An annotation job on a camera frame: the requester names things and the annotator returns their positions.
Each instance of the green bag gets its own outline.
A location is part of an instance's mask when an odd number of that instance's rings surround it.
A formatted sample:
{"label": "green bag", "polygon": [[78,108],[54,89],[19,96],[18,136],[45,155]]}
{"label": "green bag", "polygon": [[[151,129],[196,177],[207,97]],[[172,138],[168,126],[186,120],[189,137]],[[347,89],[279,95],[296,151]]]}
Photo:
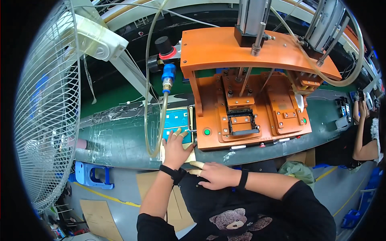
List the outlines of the green bag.
{"label": "green bag", "polygon": [[315,178],[313,177],[313,173],[310,168],[303,162],[285,162],[281,166],[279,173],[284,175],[291,175],[299,180],[302,180],[305,184],[310,186],[312,190],[314,189]]}

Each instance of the orange machine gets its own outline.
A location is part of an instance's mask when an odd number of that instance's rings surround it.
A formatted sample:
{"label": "orange machine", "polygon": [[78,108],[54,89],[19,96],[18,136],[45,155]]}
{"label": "orange machine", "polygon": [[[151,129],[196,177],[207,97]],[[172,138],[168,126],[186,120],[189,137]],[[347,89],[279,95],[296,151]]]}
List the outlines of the orange machine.
{"label": "orange machine", "polygon": [[[265,41],[259,55],[252,56],[250,47],[240,47],[233,27],[183,32],[180,66],[195,96],[199,149],[256,145],[312,131],[306,97],[323,80],[314,75],[293,37],[265,33],[275,38]],[[241,67],[272,71],[250,74],[250,70],[239,71]],[[214,68],[230,69],[213,77],[196,77],[196,71]],[[329,56],[319,70],[331,79],[341,80]],[[296,100],[299,97],[303,97],[303,111]]]}

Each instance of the worker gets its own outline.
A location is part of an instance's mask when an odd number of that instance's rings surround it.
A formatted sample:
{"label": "worker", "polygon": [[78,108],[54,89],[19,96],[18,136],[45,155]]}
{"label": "worker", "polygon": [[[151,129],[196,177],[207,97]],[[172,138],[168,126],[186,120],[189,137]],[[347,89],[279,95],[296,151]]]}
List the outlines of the worker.
{"label": "worker", "polygon": [[190,162],[200,169],[190,171],[196,175],[181,178],[184,171],[180,167],[194,145],[184,150],[185,134],[180,131],[171,132],[167,142],[163,140],[162,171],[139,209],[139,241],[177,240],[174,227],[164,219],[168,219],[173,185],[179,185],[197,223],[181,240],[335,240],[336,225],[330,212],[309,186],[294,177]]}
{"label": "worker", "polygon": [[357,125],[350,126],[338,139],[315,148],[315,163],[354,169],[366,161],[379,163],[383,158],[379,139],[379,120],[372,116],[365,101],[359,101]]}

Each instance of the white cloth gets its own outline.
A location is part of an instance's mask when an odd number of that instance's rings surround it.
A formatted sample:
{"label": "white cloth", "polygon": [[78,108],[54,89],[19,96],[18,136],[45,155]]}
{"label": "white cloth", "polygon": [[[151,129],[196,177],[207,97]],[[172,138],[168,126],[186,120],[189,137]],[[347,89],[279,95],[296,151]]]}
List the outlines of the white cloth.
{"label": "white cloth", "polygon": [[377,140],[377,146],[378,146],[378,158],[374,161],[379,163],[383,159],[383,153],[381,153],[381,144],[379,143],[379,120],[377,118],[373,118],[370,128],[371,133],[371,139]]}

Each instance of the blue pneumatic fitting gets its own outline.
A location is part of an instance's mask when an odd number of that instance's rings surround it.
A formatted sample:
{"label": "blue pneumatic fitting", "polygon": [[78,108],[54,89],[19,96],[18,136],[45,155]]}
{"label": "blue pneumatic fitting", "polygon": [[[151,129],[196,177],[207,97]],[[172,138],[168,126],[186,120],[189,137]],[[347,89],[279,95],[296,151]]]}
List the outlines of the blue pneumatic fitting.
{"label": "blue pneumatic fitting", "polygon": [[176,66],[174,64],[165,64],[164,72],[162,74],[161,80],[163,84],[162,93],[170,93],[170,88],[173,85],[174,79],[176,76]]}

